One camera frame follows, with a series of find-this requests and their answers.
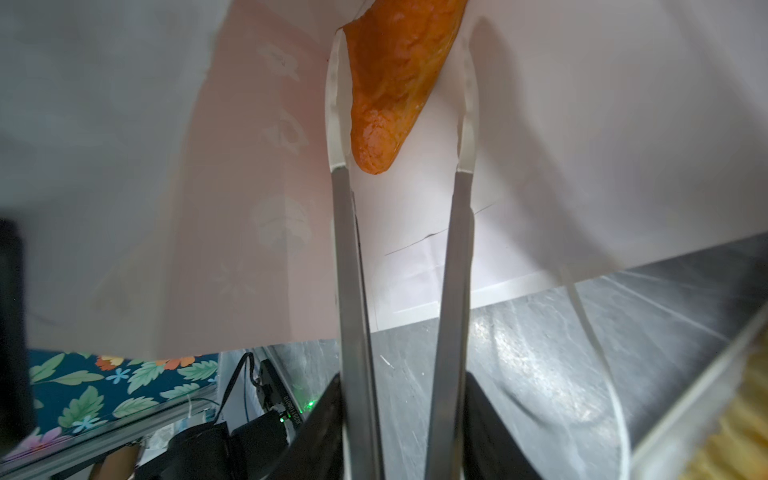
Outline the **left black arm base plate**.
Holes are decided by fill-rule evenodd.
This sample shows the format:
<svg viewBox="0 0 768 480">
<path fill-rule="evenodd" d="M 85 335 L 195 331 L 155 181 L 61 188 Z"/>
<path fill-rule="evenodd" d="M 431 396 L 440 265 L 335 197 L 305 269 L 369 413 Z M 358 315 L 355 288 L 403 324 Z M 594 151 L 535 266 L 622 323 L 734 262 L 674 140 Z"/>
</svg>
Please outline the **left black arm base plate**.
<svg viewBox="0 0 768 480">
<path fill-rule="evenodd" d="M 283 422 L 298 431 L 304 423 L 303 414 L 292 393 L 286 387 L 274 363 L 265 359 L 259 363 L 258 401 L 265 413 L 275 411 Z"/>
</svg>

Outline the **pale crumbly orange bread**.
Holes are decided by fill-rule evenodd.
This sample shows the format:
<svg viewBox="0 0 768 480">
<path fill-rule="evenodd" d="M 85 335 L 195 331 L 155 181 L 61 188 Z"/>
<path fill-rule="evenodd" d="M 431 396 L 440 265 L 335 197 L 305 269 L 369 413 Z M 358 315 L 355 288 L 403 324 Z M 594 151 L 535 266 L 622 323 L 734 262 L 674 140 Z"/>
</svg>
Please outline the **pale crumbly orange bread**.
<svg viewBox="0 0 768 480">
<path fill-rule="evenodd" d="M 742 383 L 682 479 L 767 478 L 767 345 L 752 353 Z"/>
</svg>

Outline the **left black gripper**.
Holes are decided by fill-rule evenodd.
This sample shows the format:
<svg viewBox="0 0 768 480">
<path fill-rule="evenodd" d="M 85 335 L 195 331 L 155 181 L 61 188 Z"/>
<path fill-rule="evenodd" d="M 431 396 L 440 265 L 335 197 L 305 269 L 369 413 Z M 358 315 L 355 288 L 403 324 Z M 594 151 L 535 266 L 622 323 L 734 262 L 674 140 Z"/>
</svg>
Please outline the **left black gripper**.
<svg viewBox="0 0 768 480">
<path fill-rule="evenodd" d="M 24 325 L 24 249 L 17 225 L 1 221 L 1 454 L 34 429 Z"/>
</svg>

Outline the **red white paper bag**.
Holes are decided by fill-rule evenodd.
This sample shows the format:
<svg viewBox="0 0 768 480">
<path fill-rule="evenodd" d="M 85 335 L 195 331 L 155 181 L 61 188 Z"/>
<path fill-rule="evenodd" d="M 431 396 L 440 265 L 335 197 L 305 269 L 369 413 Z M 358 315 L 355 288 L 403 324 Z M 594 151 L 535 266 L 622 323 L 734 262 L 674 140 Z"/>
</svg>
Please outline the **red white paper bag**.
<svg viewBox="0 0 768 480">
<path fill-rule="evenodd" d="M 1 214 L 34 348 L 161 359 L 338 334 L 323 96 L 362 1 L 5 1 Z M 767 300 L 767 5 L 472 1 L 396 162 L 351 172 L 391 479 L 423 475 L 465 54 L 469 366 L 548 479 L 613 479 Z"/>
</svg>

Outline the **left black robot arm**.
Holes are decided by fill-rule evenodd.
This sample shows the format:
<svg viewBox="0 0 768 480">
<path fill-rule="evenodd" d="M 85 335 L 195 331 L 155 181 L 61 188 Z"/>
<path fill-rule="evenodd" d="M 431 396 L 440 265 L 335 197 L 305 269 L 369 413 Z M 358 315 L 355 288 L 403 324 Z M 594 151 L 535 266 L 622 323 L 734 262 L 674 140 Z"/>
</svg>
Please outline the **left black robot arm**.
<svg viewBox="0 0 768 480">
<path fill-rule="evenodd" d="M 185 427 L 133 479 L 262 479 L 287 447 L 270 386 L 244 352 L 231 374 L 210 355 L 173 359 L 30 351 L 23 306 L 24 246 L 1 223 L 1 460 L 23 459 L 176 399 L 221 387 L 215 417 Z"/>
</svg>

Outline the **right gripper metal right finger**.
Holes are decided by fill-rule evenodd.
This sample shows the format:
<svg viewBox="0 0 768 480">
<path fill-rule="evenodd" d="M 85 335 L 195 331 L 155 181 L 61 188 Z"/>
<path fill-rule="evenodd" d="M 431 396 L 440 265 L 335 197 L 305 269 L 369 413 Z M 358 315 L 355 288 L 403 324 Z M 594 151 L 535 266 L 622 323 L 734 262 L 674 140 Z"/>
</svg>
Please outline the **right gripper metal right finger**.
<svg viewBox="0 0 768 480">
<path fill-rule="evenodd" d="M 474 252 L 472 186 L 479 140 L 479 89 L 469 42 L 461 42 L 464 112 L 447 232 L 426 455 L 427 479 L 459 479 Z"/>
</svg>

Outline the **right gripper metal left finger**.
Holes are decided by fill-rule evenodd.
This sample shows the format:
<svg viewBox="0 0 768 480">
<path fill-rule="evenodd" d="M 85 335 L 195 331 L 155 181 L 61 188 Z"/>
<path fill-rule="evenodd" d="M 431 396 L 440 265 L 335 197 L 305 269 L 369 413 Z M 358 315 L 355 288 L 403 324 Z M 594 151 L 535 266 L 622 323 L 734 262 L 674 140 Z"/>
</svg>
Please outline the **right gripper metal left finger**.
<svg viewBox="0 0 768 480">
<path fill-rule="evenodd" d="M 325 131 L 332 182 L 340 330 L 344 477 L 383 479 L 377 392 L 358 222 L 352 190 L 353 82 L 347 37 L 335 32 L 325 83 Z"/>
</svg>

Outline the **orange pastry bread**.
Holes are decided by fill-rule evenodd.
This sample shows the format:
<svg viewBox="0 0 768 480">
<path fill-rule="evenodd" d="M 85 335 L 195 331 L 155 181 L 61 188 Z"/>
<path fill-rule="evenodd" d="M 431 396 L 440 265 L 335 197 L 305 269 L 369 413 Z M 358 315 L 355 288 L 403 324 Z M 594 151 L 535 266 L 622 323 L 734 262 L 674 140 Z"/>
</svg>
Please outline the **orange pastry bread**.
<svg viewBox="0 0 768 480">
<path fill-rule="evenodd" d="M 378 0 L 346 24 L 351 152 L 365 173 L 394 163 L 460 29 L 464 0 Z"/>
</svg>

